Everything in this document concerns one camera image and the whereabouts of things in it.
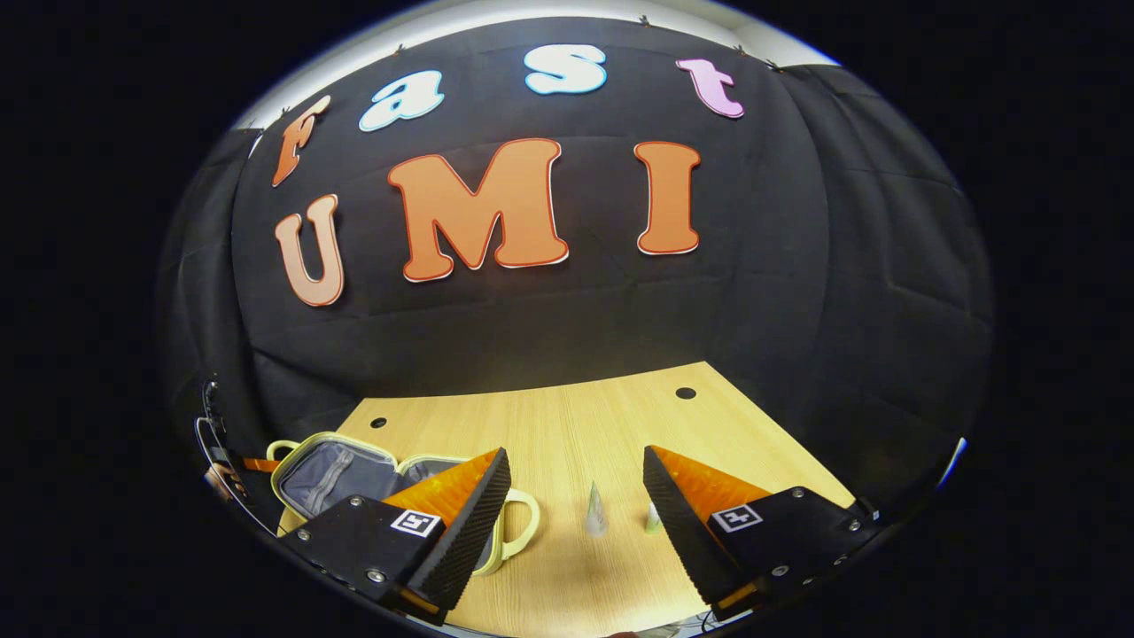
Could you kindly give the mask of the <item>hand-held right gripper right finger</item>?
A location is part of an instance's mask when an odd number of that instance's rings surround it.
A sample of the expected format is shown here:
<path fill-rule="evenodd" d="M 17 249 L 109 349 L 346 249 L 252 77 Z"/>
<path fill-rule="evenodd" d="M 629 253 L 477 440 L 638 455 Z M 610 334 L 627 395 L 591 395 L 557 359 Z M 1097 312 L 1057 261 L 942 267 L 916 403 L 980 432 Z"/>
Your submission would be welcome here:
<path fill-rule="evenodd" d="M 718 620 L 799 598 L 886 529 L 858 502 L 840 507 L 802 486 L 769 492 L 662 446 L 645 446 L 643 484 Z"/>

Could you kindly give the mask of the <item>black backdrop cloth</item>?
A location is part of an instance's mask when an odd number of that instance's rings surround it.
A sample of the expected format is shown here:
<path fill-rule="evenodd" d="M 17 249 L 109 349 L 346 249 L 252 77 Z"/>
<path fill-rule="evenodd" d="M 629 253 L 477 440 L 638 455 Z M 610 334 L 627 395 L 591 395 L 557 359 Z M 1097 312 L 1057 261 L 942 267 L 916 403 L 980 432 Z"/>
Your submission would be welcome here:
<path fill-rule="evenodd" d="M 175 427 L 235 452 L 364 397 L 706 361 L 896 518 L 967 435 L 993 340 L 975 214 L 835 65 L 555 17 L 386 56 L 219 141 L 155 275 Z"/>

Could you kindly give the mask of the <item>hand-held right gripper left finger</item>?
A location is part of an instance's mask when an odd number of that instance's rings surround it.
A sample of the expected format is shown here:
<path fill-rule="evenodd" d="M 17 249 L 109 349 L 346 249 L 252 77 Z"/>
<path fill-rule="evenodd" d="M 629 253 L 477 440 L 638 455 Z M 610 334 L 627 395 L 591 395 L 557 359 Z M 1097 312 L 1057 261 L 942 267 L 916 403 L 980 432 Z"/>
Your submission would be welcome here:
<path fill-rule="evenodd" d="M 284 548 L 389 612 L 442 626 L 511 485 L 498 446 L 386 497 L 352 495 L 284 534 Z"/>

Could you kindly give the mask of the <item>pale yellow small suitcase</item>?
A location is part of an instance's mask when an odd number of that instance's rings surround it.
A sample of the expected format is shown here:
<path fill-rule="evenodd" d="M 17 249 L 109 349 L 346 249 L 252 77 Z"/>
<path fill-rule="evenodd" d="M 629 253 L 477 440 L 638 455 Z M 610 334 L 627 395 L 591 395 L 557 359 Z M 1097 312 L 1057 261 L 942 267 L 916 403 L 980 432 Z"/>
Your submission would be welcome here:
<path fill-rule="evenodd" d="M 381 500 L 469 461 L 467 457 L 438 454 L 416 454 L 398 460 L 383 448 L 335 432 L 319 432 L 304 441 L 277 440 L 268 445 L 266 454 L 276 460 L 276 452 L 285 448 L 289 452 L 280 457 L 271 475 L 271 486 L 287 511 L 303 521 L 323 513 L 344 497 L 361 495 Z M 506 508 L 511 503 L 525 505 L 530 518 L 514 541 L 505 541 Z M 494 573 L 506 561 L 527 548 L 540 525 L 541 508 L 535 497 L 523 490 L 508 490 L 505 509 L 471 576 Z"/>

